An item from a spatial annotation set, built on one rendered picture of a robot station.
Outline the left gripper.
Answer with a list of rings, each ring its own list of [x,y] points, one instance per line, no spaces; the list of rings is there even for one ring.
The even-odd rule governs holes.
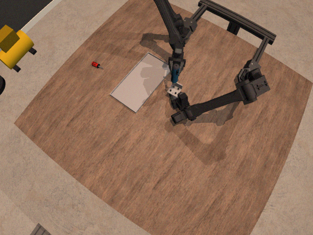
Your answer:
[[[171,98],[171,104],[172,104],[173,108],[174,109],[178,108],[177,105],[176,105],[176,101],[178,101],[179,98],[177,97],[177,98],[174,99],[170,94],[169,94],[169,96]]]

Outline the beige metal bracket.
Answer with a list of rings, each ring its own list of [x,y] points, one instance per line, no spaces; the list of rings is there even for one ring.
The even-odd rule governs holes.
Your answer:
[[[172,83],[172,85],[171,85],[171,87],[169,88],[169,90],[167,91],[167,93],[169,93],[169,94],[171,94],[171,95],[173,95],[173,96],[175,96],[175,97],[177,97],[178,96],[178,93],[180,93],[180,91],[182,90],[182,84],[180,84],[180,83],[176,83],[175,85],[174,85],[174,87],[173,87],[173,83]],[[178,88],[179,88],[179,90],[178,90]],[[171,89],[171,91],[170,91],[170,89]],[[175,92],[177,92],[176,94],[175,94]]]

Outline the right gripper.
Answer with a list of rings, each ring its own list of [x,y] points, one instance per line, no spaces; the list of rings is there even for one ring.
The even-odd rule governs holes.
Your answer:
[[[183,67],[185,67],[185,63],[186,63],[186,59],[181,59],[181,58],[175,58],[175,57],[169,57],[168,59],[168,64],[170,63],[169,65],[169,69],[171,67],[170,70],[172,70],[172,65],[173,64],[179,64],[180,68],[179,68],[179,75],[180,73],[182,72],[183,70]]]

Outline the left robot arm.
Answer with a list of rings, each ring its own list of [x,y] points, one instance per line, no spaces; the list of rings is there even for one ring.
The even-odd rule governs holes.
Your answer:
[[[186,93],[178,93],[179,100],[176,101],[176,105],[180,111],[182,107],[184,108],[181,112],[179,111],[171,115],[173,122],[176,124],[187,118],[188,120],[194,121],[197,119],[196,117],[207,111],[222,107],[236,101],[242,101],[244,105],[246,105],[256,101],[258,96],[270,90],[267,80],[265,76],[261,74],[259,68],[256,68],[252,71],[245,69],[240,79],[242,81],[235,84],[237,87],[236,90],[209,100],[207,102],[197,103],[196,105],[190,105]],[[188,107],[186,105],[188,105]]]

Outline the blue screwdriver barrel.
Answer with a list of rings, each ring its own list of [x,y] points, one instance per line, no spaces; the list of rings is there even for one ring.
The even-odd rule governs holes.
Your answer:
[[[173,64],[172,66],[171,82],[173,83],[173,87],[174,87],[174,84],[177,83],[178,81],[179,68],[180,68],[179,64]]]

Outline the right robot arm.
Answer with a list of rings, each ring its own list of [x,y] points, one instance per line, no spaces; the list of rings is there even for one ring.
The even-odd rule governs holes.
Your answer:
[[[183,59],[185,37],[190,29],[184,26],[180,14],[176,14],[168,0],[154,0],[169,33],[169,44],[173,49],[172,57]],[[178,52],[178,53],[177,53]]]

